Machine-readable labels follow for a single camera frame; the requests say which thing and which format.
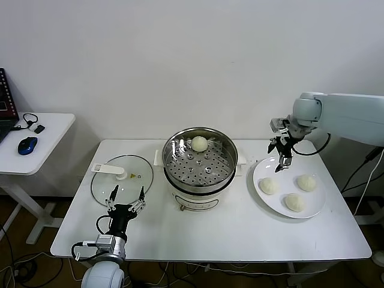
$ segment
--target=floor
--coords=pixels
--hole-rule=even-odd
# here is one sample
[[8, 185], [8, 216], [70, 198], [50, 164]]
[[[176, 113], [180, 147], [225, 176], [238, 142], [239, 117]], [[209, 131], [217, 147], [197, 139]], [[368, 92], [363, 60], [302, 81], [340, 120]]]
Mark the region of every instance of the floor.
[[[54, 212], [54, 217], [64, 217], [67, 209], [70, 205], [68, 199], [55, 199], [58, 203]], [[38, 200], [41, 205], [47, 203], [46, 200]], [[347, 201], [350, 208], [353, 209], [356, 205], [356, 200]], [[16, 203], [13, 199], [8, 196], [0, 196], [0, 223], [5, 223], [8, 216], [11, 214]], [[370, 209], [367, 205], [362, 205], [362, 214], [369, 214]], [[9, 228], [7, 234], [12, 243], [14, 258], [17, 259], [22, 255], [46, 251], [49, 253], [50, 245], [57, 233], [57, 229], [45, 229], [41, 234], [38, 242], [35, 245], [25, 244], [25, 240], [29, 235], [32, 227], [35, 224], [35, 218], [25, 209], [20, 210], [13, 224]], [[384, 233], [380, 226], [363, 226], [362, 231], [367, 238], [373, 251], [384, 250]], [[8, 266], [11, 262], [10, 249], [5, 238], [0, 242], [0, 270]], [[75, 261], [71, 261], [75, 277], [82, 278], [86, 268]], [[40, 256], [36, 258], [37, 270], [33, 278], [26, 282], [26, 287], [39, 286], [45, 281], [49, 280], [59, 271], [61, 267], [61, 259], [49, 258], [47, 256]], [[74, 281], [71, 275], [70, 266], [68, 259], [63, 260], [62, 270], [59, 275], [49, 284], [43, 287], [80, 287], [81, 282]], [[124, 263], [122, 269], [127, 274], [127, 266], [129, 265], [130, 275], [134, 281], [135, 287], [150, 287], [146, 285], [140, 285], [144, 282], [157, 283], [163, 272], [157, 262], [131, 262]], [[186, 266], [184, 263], [170, 263], [168, 266], [169, 281], [173, 281], [173, 266], [175, 265], [175, 272], [178, 277], [182, 277], [189, 272], [195, 270], [195, 266]], [[250, 271], [250, 272], [269, 272], [279, 273], [286, 272], [287, 265], [285, 263], [273, 263], [273, 264], [250, 264], [245, 268], [239, 269], [232, 266], [229, 263], [220, 263], [214, 268], [229, 269], [237, 271]], [[381, 273], [384, 272], [384, 268], [376, 266], [370, 259], [341, 262], [333, 266], [330, 270], [319, 274], [306, 282], [303, 283], [303, 288], [317, 288], [317, 287], [349, 287], [349, 288], [384, 288], [384, 284], [380, 280]], [[3, 287], [4, 272], [0, 272], [0, 287]], [[5, 282], [8, 281], [10, 274], [8, 273]], [[249, 278], [238, 275], [226, 275], [220, 271], [208, 271], [205, 272], [203, 268], [199, 268], [193, 275], [186, 278], [191, 281], [197, 287], [265, 287], [265, 288], [276, 288], [276, 287], [287, 287], [286, 276], [278, 277], [257, 277]], [[160, 283], [161, 286], [166, 285], [166, 278]], [[188, 283], [178, 281], [173, 288], [192, 287]]]

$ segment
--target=laptop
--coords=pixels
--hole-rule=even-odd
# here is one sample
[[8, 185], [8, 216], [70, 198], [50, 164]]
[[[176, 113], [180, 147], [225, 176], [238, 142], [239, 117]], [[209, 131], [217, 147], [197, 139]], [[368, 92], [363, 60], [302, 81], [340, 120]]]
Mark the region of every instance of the laptop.
[[0, 142], [19, 121], [5, 71], [0, 68]]

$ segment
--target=white table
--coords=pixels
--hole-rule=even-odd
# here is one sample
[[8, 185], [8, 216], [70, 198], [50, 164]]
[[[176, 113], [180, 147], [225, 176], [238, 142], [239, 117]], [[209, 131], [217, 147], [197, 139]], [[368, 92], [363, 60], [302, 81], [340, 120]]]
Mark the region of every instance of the white table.
[[[60, 227], [62, 219], [50, 216], [55, 207], [54, 203], [47, 204], [43, 209], [15, 182], [11, 175], [32, 175], [36, 173], [75, 120], [74, 115], [70, 113], [34, 114], [38, 116], [38, 123], [45, 126], [44, 131], [40, 134], [36, 134], [29, 129], [11, 131], [0, 143], [0, 187], [18, 202], [18, 205], [4, 224], [4, 230], [8, 229], [21, 206], [23, 206], [38, 219], [26, 240], [27, 244], [35, 244], [44, 227]], [[25, 127], [23, 113], [19, 113], [19, 118], [20, 121], [17, 125]], [[33, 136], [38, 138], [34, 151], [29, 155], [18, 154], [17, 146], [20, 141]], [[3, 235], [3, 231], [0, 231], [0, 239]]]
[[[136, 154], [153, 163], [155, 150], [161, 149], [164, 143], [165, 140], [104, 140], [92, 163], [105, 163], [126, 154]], [[371, 256], [370, 247], [318, 155], [295, 155], [293, 162], [304, 161], [323, 181], [326, 204], [317, 216], [297, 220], [277, 214], [255, 194], [253, 169], [256, 160], [271, 156], [266, 153], [269, 141], [236, 140], [235, 144], [247, 159], [247, 165], [243, 166], [245, 173], [234, 178], [221, 194], [218, 206], [211, 210], [180, 211], [171, 195], [174, 188], [164, 177], [162, 168], [154, 167], [154, 181], [146, 194], [147, 206], [128, 225], [126, 259], [315, 262]], [[315, 150], [309, 141], [299, 143], [297, 149], [302, 152]], [[106, 207], [92, 197], [91, 165], [51, 246], [53, 255], [71, 257], [71, 246], [75, 242], [96, 240], [95, 221], [106, 213]], [[105, 230], [106, 225], [107, 221], [101, 223], [101, 229]], [[82, 255], [94, 253], [87, 251], [82, 250]], [[321, 263], [324, 268], [332, 265]], [[291, 277], [290, 284], [297, 284], [304, 278], [307, 276]]]

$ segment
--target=white cable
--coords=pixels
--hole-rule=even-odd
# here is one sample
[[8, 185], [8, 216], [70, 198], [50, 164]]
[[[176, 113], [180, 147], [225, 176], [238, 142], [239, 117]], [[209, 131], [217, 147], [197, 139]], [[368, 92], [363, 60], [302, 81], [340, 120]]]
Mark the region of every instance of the white cable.
[[147, 284], [147, 285], [155, 285], [155, 286], [159, 285], [160, 282], [162, 281], [162, 279], [164, 278], [164, 276], [166, 275], [168, 265], [169, 265], [169, 262], [167, 262], [167, 266], [166, 266], [166, 268], [164, 270], [163, 276], [161, 276], [160, 280], [157, 283], [145, 283], [145, 284]]
[[83, 279], [76, 279], [76, 277], [74, 276], [73, 267], [72, 267], [72, 263], [71, 263], [71, 259], [70, 258], [68, 258], [68, 263], [70, 264], [71, 274], [72, 274], [73, 280], [76, 281], [76, 282], [82, 281]]
[[[206, 268], [206, 266], [203, 266], [203, 265], [200, 265], [200, 264], [188, 263], [188, 262], [185, 262], [185, 263]], [[216, 269], [216, 268], [212, 268], [212, 267], [209, 267], [208, 269], [209, 270], [221, 271], [221, 272], [229, 272], [229, 273], [239, 273], [239, 274], [248, 274], [248, 275], [260, 275], [260, 274], [262, 274], [262, 275], [268, 275], [268, 276], [307, 275], [307, 274], [317, 274], [317, 273], [325, 272], [325, 271], [328, 270], [328, 269], [324, 269], [324, 270], [314, 271], [314, 272], [303, 272], [303, 273], [289, 273], [289, 272], [285, 272], [285, 273], [279, 273], [279, 274], [270, 274], [270, 273], [263, 273], [263, 272], [244, 272], [244, 271], [222, 270], [222, 269]]]
[[[124, 283], [126, 282], [126, 280], [129, 278], [129, 276], [126, 276], [125, 278], [124, 278]], [[126, 284], [126, 285], [124, 285], [123, 287], [128, 287], [129, 285], [131, 284], [131, 280]]]
[[378, 160], [376, 166], [375, 166], [375, 167], [372, 169], [372, 171], [371, 171], [370, 177], [368, 178], [368, 182], [367, 182], [367, 184], [366, 184], [366, 186], [365, 186], [365, 188], [364, 188], [364, 192], [362, 193], [362, 195], [361, 195], [361, 197], [360, 197], [360, 201], [359, 201], [359, 203], [358, 203], [358, 206], [356, 207], [355, 213], [353, 213], [353, 216], [356, 215], [356, 213], [357, 213], [357, 211], [358, 211], [358, 209], [359, 209], [359, 206], [360, 206], [360, 203], [361, 203], [361, 201], [362, 201], [362, 198], [364, 197], [365, 192], [367, 191], [368, 185], [370, 184], [370, 181], [371, 181], [371, 178], [372, 178], [372, 174], [373, 174], [373, 172], [376, 170], [376, 168], [379, 166], [379, 164], [380, 164], [380, 162], [381, 162], [381, 160], [382, 160], [382, 158], [383, 158], [383, 154], [384, 154], [384, 150], [382, 151], [382, 153], [381, 153], [381, 155], [380, 155], [380, 158], [379, 158], [379, 160]]
[[[42, 254], [44, 254], [44, 255], [46, 255], [46, 256], [48, 256], [48, 257], [51, 257], [51, 258], [56, 258], [55, 256], [51, 256], [51, 255], [49, 255], [49, 254], [47, 254], [47, 253], [45, 253], [45, 252], [41, 252], [41, 253], [35, 255], [34, 257], [31, 257], [31, 258], [29, 258], [29, 259], [27, 259], [27, 260], [17, 261], [17, 262], [15, 262], [14, 264], [19, 264], [19, 263], [23, 263], [23, 262], [28, 262], [28, 261], [30, 261], [30, 260], [32, 260], [32, 259], [37, 258], [38, 256], [40, 256], [40, 255], [42, 255]], [[0, 270], [0, 272], [6, 270], [6, 269], [8, 269], [8, 268], [11, 269], [11, 278], [12, 278], [12, 280], [13, 280], [13, 288], [15, 288], [15, 286], [16, 286], [16, 282], [15, 282], [15, 279], [14, 279], [14, 272], [13, 272], [13, 270], [12, 270], [12, 267], [11, 267], [11, 266], [7, 266], [7, 267], [5, 267], [4, 269]], [[9, 283], [10, 283], [11, 278], [9, 279], [6, 288], [8, 288], [8, 285], [9, 285]]]
[[235, 267], [235, 268], [238, 268], [238, 269], [242, 269], [242, 268], [245, 268], [245, 267], [247, 267], [248, 265], [249, 265], [249, 263], [248, 264], [245, 264], [245, 265], [242, 265], [242, 266], [237, 266], [237, 265], [235, 265], [235, 264], [230, 264], [232, 267]]
[[[193, 273], [195, 273], [196, 270], [198, 270], [198, 268], [199, 268], [199, 267], [196, 267], [196, 269], [195, 269], [194, 271], [192, 271], [191, 274], [187, 274], [186, 276], [181, 277], [181, 279], [184, 279], [184, 278], [189, 277], [190, 275], [192, 275]], [[177, 279], [177, 280], [175, 280], [174, 282], [169, 283], [169, 285], [164, 285], [164, 286], [152, 286], [151, 288], [166, 288], [166, 287], [168, 287], [168, 286], [174, 285], [174, 284], [175, 284], [176, 282], [178, 282], [178, 281], [181, 281], [181, 280], [180, 280], [180, 279]]]
[[0, 270], [0, 273], [1, 273], [2, 271], [4, 271], [4, 270], [9, 269], [9, 268], [11, 268], [11, 266], [7, 266], [7, 267], [5, 267], [4, 269]]

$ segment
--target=white wall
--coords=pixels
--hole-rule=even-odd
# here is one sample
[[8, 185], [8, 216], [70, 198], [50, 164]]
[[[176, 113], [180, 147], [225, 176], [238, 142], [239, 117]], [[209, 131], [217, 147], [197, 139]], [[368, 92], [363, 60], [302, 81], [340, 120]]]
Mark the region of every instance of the white wall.
[[[265, 139], [302, 91], [384, 95], [383, 9], [380, 0], [4, 1], [0, 65], [19, 110], [76, 115], [40, 172], [54, 194], [73, 195], [100, 139], [195, 125]], [[343, 182], [369, 149], [336, 139], [324, 159]]]

